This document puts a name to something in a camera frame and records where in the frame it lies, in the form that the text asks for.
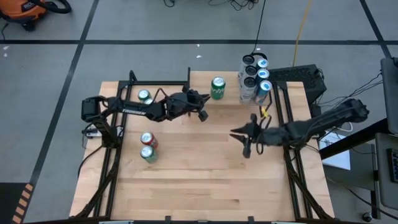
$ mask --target green soda can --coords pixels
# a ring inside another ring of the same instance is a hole
[[[150,93],[148,90],[140,90],[138,92],[138,99],[141,102],[145,102],[148,99],[151,99]]]
[[[155,152],[155,149],[150,146],[144,146],[141,149],[141,157],[150,164],[156,162],[157,160],[157,154]]]
[[[215,77],[211,81],[211,97],[215,100],[219,100],[224,96],[225,81],[223,77]]]

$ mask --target wooden table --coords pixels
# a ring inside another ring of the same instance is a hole
[[[164,220],[166,215],[171,215],[172,220],[245,221],[248,216],[254,216],[256,221],[294,220],[283,149],[266,147],[263,155],[258,155],[252,146],[251,158],[245,159],[243,145],[228,135],[230,129],[249,122],[251,113],[259,114],[257,106],[239,104],[237,73],[191,72],[191,88],[202,94],[209,93],[211,80],[217,75],[226,80],[224,98],[206,103],[209,117],[204,123],[196,114],[161,123],[142,116],[128,116],[113,220]],[[117,85],[117,82],[103,82],[100,95],[114,96]],[[131,100],[138,101],[140,89],[154,94],[158,87],[169,94],[182,89],[181,86],[133,86]],[[309,119],[303,84],[291,82],[288,88],[294,119]],[[280,95],[287,121],[282,93]],[[270,126],[278,126],[275,103],[269,108],[269,114],[274,118]],[[153,132],[159,140],[159,159],[155,164],[148,164],[140,157],[140,135],[144,131]],[[89,140],[85,156],[100,144],[99,138]],[[315,140],[309,145],[317,148]],[[95,193],[104,152],[96,153],[83,166],[70,215],[77,214]],[[304,148],[301,155],[309,191],[333,216],[318,152]],[[302,194],[298,188],[297,192],[301,216],[305,217]],[[105,192],[101,214],[107,198]]]

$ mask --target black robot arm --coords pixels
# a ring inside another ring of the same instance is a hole
[[[268,146],[300,146],[311,136],[345,122],[359,123],[368,118],[369,111],[360,100],[346,100],[335,109],[306,121],[294,121],[278,128],[263,130],[259,143]]]
[[[354,99],[346,100],[337,108],[315,118],[285,123],[278,128],[261,129],[257,124],[257,116],[252,114],[251,123],[231,130],[234,133],[247,134],[248,137],[237,134],[230,134],[230,136],[243,143],[243,156],[250,158],[252,143],[267,146],[301,146],[315,134],[345,122],[362,122],[368,118],[368,114],[366,106],[360,100]]]
[[[182,88],[181,93],[166,95],[163,89],[159,88],[155,94],[161,91],[165,98],[143,104],[134,101],[125,101],[120,97],[94,96],[81,102],[81,118],[87,123],[94,124],[101,133],[105,147],[116,147],[118,144],[117,128],[111,127],[106,117],[113,113],[127,113],[138,116],[145,116],[151,121],[161,122],[164,120],[173,120],[187,113],[198,113],[199,119],[203,122],[208,115],[203,109],[205,103],[210,99],[209,94],[199,94],[195,90],[189,90],[188,86]]]

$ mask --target black metal frame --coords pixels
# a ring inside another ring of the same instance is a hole
[[[132,92],[132,86],[133,85],[184,85],[186,83],[190,83],[190,68],[188,68],[188,80],[187,82],[182,82],[182,81],[137,81],[137,78],[133,73],[130,73],[130,80],[129,81],[119,81],[118,85],[118,95],[121,95],[123,88],[127,86],[127,92],[126,92],[126,100],[130,99],[131,92]],[[287,117],[289,122],[293,121],[293,114],[292,114],[292,108],[290,105],[290,99],[289,99],[289,93],[287,92],[287,87],[286,83],[277,83],[274,85],[274,97],[275,97],[275,103],[277,107],[277,114],[278,114],[278,120],[279,124],[284,123],[284,116],[282,113],[282,106],[280,102],[280,96],[279,96],[279,87],[282,86],[282,92],[284,94],[284,100],[285,100],[285,105],[286,105],[286,110],[287,110]],[[121,126],[125,127],[127,121],[127,115],[123,114],[122,120],[121,120]],[[115,126],[117,123],[117,113],[113,114],[112,120],[111,120],[111,126]],[[116,190],[116,181],[118,177],[118,167],[119,167],[119,162],[120,162],[120,157],[121,157],[121,149],[123,145],[123,137],[124,135],[118,136],[120,140],[120,144],[118,144],[118,147],[115,148],[116,153],[114,157],[114,163],[109,172],[107,172],[109,168],[109,160],[111,157],[111,151],[113,148],[107,148],[105,157],[104,157],[104,162],[103,162],[103,167],[102,167],[102,172],[101,172],[101,179],[99,182],[99,188],[97,192],[94,194],[93,198],[90,200],[91,202],[94,202],[94,205],[91,207],[90,210],[85,210],[79,214],[77,217],[71,217],[68,220],[55,220],[55,221],[49,221],[49,222],[41,222],[41,223],[98,223],[98,222],[103,222],[103,221],[111,221],[111,212],[112,212],[112,206],[113,206],[113,199],[114,199],[114,193]],[[292,168],[291,164],[291,158],[290,158],[290,153],[289,153],[289,146],[284,146],[284,159],[286,161],[286,168],[287,170]],[[303,165],[302,165],[302,160],[300,156],[300,151],[295,151],[295,157],[296,157],[296,163],[297,163],[297,172],[298,172],[298,177],[299,181],[303,183],[301,186],[301,191],[303,188],[306,188],[306,183],[305,183],[305,175],[304,175],[304,170],[303,170]],[[292,196],[292,205],[293,205],[293,211],[294,211],[294,217],[295,217],[295,222],[299,223],[308,223],[308,224],[318,224],[318,223],[340,223],[340,224],[359,224],[359,223],[354,223],[354,222],[344,222],[344,221],[339,221],[339,220],[325,220],[325,219],[314,219],[312,217],[312,209],[310,206],[310,203],[308,202],[309,200],[313,200],[313,198],[306,198],[306,195],[303,194],[303,200],[305,204],[305,212],[307,217],[302,218],[300,216],[300,209],[299,209],[299,202],[297,198],[297,191],[295,188],[295,181],[297,181],[297,177],[292,177],[289,175],[289,187],[290,187],[290,194]],[[105,191],[106,187],[110,184],[109,188],[109,197],[108,201],[106,204],[106,213],[105,216],[100,217],[100,209],[101,209],[101,204],[102,204],[102,194]],[[94,213],[93,217],[88,218],[87,216],[90,214],[92,209],[94,208]],[[207,223],[207,224],[271,224],[274,222],[257,222],[254,221],[254,217],[248,217],[248,220],[245,222],[234,222],[234,221],[172,221],[170,216],[166,216],[164,221],[160,220],[134,220],[133,221],[135,224],[171,224],[171,223],[178,223],[178,224],[183,224],[183,223],[189,223],[189,224],[201,224],[201,223]]]

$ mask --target can pack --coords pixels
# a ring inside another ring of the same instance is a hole
[[[253,77],[247,77],[243,80],[239,100],[242,104],[248,104],[252,100],[257,87],[257,81]]]
[[[255,62],[255,59],[252,55],[245,55],[242,58],[242,62],[241,62],[241,66],[239,68],[239,72],[238,72],[238,79],[239,81],[241,81],[244,70],[246,69],[247,66],[249,65],[253,65]]]

